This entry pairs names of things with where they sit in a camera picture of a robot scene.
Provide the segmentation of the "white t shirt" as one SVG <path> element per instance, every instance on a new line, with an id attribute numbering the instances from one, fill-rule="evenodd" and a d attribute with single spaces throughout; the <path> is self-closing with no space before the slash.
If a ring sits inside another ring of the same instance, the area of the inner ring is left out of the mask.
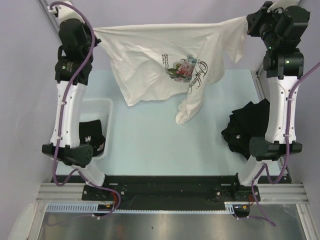
<path id="1" fill-rule="evenodd" d="M 126 104 L 131 107 L 185 94 L 175 116 L 179 125 L 199 111 L 207 85 L 223 78 L 224 56 L 234 63 L 242 58 L 247 31 L 244 16 L 219 23 L 94 29 Z"/>

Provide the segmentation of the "white plastic laundry basket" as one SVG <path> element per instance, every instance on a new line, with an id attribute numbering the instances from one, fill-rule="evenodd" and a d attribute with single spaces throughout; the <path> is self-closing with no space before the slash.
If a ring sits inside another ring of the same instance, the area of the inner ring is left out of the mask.
<path id="1" fill-rule="evenodd" d="M 104 150 L 101 154 L 94 156 L 94 161 L 103 160 L 108 155 L 109 139 L 111 135 L 113 115 L 113 101 L 109 98 L 88 98 L 82 101 L 80 111 L 81 123 L 100 120 L 102 135 L 105 137 Z"/>

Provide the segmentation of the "black t shirt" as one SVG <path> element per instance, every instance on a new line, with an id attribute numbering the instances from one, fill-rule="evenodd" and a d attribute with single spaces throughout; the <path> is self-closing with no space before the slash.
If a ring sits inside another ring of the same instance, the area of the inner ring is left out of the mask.
<path id="1" fill-rule="evenodd" d="M 102 123 L 99 119 L 79 123 L 79 140 L 81 144 L 93 148 L 93 157 L 104 153 L 106 138 L 102 133 Z"/>

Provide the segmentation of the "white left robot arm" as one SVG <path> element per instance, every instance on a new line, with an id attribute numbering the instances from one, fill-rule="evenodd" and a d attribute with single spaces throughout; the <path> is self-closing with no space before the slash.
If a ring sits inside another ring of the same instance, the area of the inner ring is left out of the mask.
<path id="1" fill-rule="evenodd" d="M 110 196 L 111 188 L 104 184 L 105 174 L 93 162 L 93 147 L 80 142 L 79 123 L 83 97 L 92 70 L 93 49 L 100 42 L 90 27 L 76 18 L 59 25 L 58 62 L 55 65 L 57 110 L 53 133 L 42 153 L 53 160 L 52 177 L 57 180 L 58 163 L 78 172 L 93 194 L 100 200 Z"/>

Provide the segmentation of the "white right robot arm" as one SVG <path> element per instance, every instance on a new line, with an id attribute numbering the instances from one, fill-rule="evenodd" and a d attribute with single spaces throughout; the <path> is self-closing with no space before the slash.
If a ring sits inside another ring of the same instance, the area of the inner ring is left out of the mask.
<path id="1" fill-rule="evenodd" d="M 247 35 L 260 38 L 266 52 L 263 70 L 269 86 L 269 119 L 263 137 L 252 137 L 250 159 L 237 174 L 238 182 L 230 188 L 231 196 L 242 201 L 248 187 L 257 184 L 268 165 L 284 157 L 280 174 L 286 170 L 289 156 L 302 151 L 295 133 L 295 112 L 298 88 L 304 76 L 305 57 L 298 48 L 306 31 L 310 12 L 296 0 L 266 1 L 255 13 L 246 17 Z"/>

